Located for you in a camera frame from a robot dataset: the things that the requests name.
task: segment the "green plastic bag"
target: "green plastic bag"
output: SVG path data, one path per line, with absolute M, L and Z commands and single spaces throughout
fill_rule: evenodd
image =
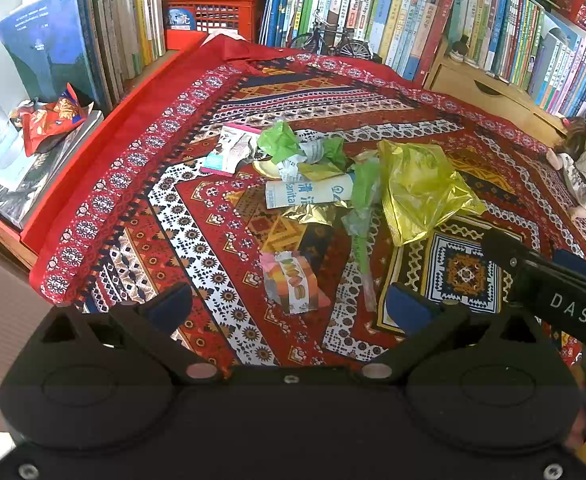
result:
M 273 164 L 302 153 L 299 149 L 299 139 L 284 121 L 277 121 L 272 127 L 263 130 L 257 139 L 257 145 L 272 157 Z

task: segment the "yellow plastic bag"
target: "yellow plastic bag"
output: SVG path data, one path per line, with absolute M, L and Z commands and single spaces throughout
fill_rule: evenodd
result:
M 457 212 L 481 215 L 486 208 L 436 144 L 377 144 L 382 206 L 396 246 L 425 238 Z

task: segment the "wooden cabinet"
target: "wooden cabinet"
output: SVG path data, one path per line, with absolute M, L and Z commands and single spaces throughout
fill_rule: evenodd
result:
M 446 40 L 442 40 L 425 88 L 449 94 L 507 119 L 547 146 L 554 146 L 566 138 L 566 129 L 559 117 L 552 116 L 535 105 L 521 88 L 506 84 L 483 70 L 446 56 L 444 53 L 447 46 Z

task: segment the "snack wrapper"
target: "snack wrapper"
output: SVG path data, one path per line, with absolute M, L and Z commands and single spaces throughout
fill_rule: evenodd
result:
M 217 145 L 204 159 L 202 171 L 221 175 L 234 175 L 237 165 L 251 160 L 257 150 L 260 131 L 242 124 L 224 124 Z
M 57 103 L 49 103 L 36 109 L 35 103 L 16 110 L 22 122 L 26 156 L 46 153 L 60 142 L 65 134 L 76 129 L 85 120 L 92 105 L 82 108 L 73 87 L 66 85 Z
M 396 246 L 425 238 L 457 212 L 481 215 L 486 208 L 436 144 L 377 144 L 382 206 Z
M 337 218 L 337 208 L 349 208 L 349 202 L 340 200 L 332 204 L 295 205 L 280 214 L 281 217 L 294 220 L 300 224 L 323 224 L 333 226 Z
M 317 286 L 317 277 L 298 251 L 260 254 L 264 288 L 286 314 L 301 314 L 329 306 L 330 300 Z

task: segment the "stack of books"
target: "stack of books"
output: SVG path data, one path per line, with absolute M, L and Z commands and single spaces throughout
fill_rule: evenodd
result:
M 0 21 L 0 41 L 31 99 L 55 102 L 70 83 L 104 114 L 166 52 L 161 0 L 22 0 Z
M 343 27 L 353 29 L 353 38 L 367 42 L 386 65 L 406 79 L 417 80 L 419 67 L 433 59 L 452 1 L 267 0 L 260 43 L 286 46 L 298 35 L 312 32 L 317 11 L 337 27 L 337 34 L 324 34 L 327 44 L 336 46 L 342 40 Z
M 531 0 L 455 0 L 449 44 L 559 117 L 586 113 L 586 31 Z

